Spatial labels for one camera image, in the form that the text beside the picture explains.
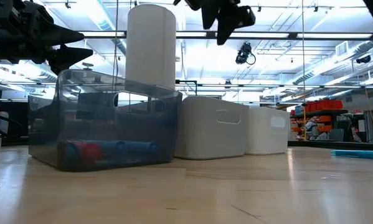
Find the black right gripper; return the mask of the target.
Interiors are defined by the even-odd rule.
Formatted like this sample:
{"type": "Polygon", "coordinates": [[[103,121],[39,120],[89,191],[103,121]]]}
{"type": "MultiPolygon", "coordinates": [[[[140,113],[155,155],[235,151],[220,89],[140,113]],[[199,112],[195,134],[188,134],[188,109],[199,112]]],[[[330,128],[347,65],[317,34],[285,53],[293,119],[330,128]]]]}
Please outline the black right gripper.
{"type": "MultiPolygon", "coordinates": [[[[217,45],[224,45],[234,30],[232,24],[237,7],[233,4],[225,4],[220,7],[221,0],[202,0],[202,25],[204,29],[209,29],[217,18],[217,45]]],[[[250,6],[237,8],[237,29],[253,26],[255,23],[256,17],[250,6]]]]}

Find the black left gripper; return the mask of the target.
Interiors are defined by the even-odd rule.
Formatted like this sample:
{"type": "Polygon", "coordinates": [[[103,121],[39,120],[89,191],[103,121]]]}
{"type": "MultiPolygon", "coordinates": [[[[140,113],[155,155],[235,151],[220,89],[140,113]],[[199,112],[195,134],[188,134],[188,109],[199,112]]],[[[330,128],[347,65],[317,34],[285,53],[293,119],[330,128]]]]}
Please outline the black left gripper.
{"type": "Polygon", "coordinates": [[[93,50],[67,47],[84,39],[80,32],[54,24],[44,6],[32,1],[0,1],[0,60],[18,63],[46,60],[58,75],[93,55],[93,50]]]}

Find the pink highlighter marker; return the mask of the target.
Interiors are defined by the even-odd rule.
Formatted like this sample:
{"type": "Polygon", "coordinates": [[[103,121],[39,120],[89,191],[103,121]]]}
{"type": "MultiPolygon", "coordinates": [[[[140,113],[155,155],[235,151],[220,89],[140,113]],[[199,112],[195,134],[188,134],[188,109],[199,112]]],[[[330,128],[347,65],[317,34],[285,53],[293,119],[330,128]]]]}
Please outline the pink highlighter marker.
{"type": "Polygon", "coordinates": [[[94,164],[102,158],[102,148],[93,142],[79,142],[77,148],[82,161],[86,164],[94,164]]]}

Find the black ceiling beam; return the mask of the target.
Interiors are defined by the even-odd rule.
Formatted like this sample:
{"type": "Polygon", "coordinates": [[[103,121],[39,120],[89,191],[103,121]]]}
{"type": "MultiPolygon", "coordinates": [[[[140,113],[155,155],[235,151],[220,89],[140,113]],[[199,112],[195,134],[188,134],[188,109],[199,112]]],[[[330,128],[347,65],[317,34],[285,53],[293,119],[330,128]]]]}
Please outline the black ceiling beam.
{"type": "MultiPolygon", "coordinates": [[[[117,34],[118,38],[125,39],[126,31],[97,31],[81,30],[86,39],[112,39],[117,34]]],[[[177,31],[177,39],[216,39],[216,31],[177,31]]],[[[339,32],[233,32],[229,39],[245,40],[373,40],[373,33],[339,33],[339,32]]]]}

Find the tall white cylinder shade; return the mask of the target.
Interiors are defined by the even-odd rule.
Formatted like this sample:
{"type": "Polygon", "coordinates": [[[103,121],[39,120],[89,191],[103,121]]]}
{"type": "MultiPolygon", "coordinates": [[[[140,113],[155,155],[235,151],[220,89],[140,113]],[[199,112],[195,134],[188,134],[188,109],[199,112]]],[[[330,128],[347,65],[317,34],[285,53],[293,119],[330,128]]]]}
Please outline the tall white cylinder shade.
{"type": "Polygon", "coordinates": [[[176,17],[155,4],[128,13],[125,78],[175,89],[176,17]]]}

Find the smoky transparent plastic bin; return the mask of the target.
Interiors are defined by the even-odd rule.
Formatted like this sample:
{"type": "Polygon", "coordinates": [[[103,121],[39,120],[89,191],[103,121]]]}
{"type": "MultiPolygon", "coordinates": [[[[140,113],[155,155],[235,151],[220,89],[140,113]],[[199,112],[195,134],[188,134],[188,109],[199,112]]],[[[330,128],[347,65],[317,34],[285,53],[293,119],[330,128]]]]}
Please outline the smoky transparent plastic bin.
{"type": "Polygon", "coordinates": [[[52,99],[30,96],[29,154],[58,170],[81,172],[171,162],[176,148],[178,91],[86,70],[64,70],[52,99]],[[60,162],[58,144],[70,141],[155,142],[157,154],[103,157],[94,164],[60,162]]]}

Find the grey plastic bin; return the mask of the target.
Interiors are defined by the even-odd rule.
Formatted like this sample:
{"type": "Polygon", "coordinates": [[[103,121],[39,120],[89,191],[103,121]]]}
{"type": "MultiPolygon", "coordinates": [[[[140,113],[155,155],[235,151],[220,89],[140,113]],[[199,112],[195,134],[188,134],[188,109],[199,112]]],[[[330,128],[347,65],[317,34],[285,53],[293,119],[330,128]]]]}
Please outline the grey plastic bin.
{"type": "Polygon", "coordinates": [[[174,157],[240,157],[247,148],[248,106],[206,96],[182,101],[174,157]]]}

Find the white plastic bin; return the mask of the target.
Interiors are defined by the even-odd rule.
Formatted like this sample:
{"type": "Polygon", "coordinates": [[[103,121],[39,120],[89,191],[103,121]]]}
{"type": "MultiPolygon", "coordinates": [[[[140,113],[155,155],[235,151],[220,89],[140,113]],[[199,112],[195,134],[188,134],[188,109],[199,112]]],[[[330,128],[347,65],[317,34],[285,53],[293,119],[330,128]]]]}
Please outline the white plastic bin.
{"type": "Polygon", "coordinates": [[[249,107],[246,155],[284,154],[288,149],[290,113],[249,107]]]}

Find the shelf with red bins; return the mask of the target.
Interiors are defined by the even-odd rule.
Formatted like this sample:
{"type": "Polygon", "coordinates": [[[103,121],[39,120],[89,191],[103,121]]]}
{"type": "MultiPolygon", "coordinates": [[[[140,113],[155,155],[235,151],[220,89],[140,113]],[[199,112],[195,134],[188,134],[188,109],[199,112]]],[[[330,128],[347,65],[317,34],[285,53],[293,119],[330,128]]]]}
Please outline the shelf with red bins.
{"type": "Polygon", "coordinates": [[[341,100],[310,101],[291,110],[290,141],[343,141],[350,127],[341,100]]]}

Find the black aluminium table frame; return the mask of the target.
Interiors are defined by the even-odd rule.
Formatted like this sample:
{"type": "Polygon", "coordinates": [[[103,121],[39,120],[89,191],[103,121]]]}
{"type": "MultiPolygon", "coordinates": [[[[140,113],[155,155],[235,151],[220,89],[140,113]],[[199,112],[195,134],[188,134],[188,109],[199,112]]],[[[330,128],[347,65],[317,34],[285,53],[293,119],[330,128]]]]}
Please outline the black aluminium table frame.
{"type": "MultiPolygon", "coordinates": [[[[26,146],[28,137],[4,138],[2,146],[26,146]]],[[[366,142],[336,142],[336,141],[289,141],[288,147],[318,147],[342,150],[368,150],[373,151],[373,143],[366,142]]]]}

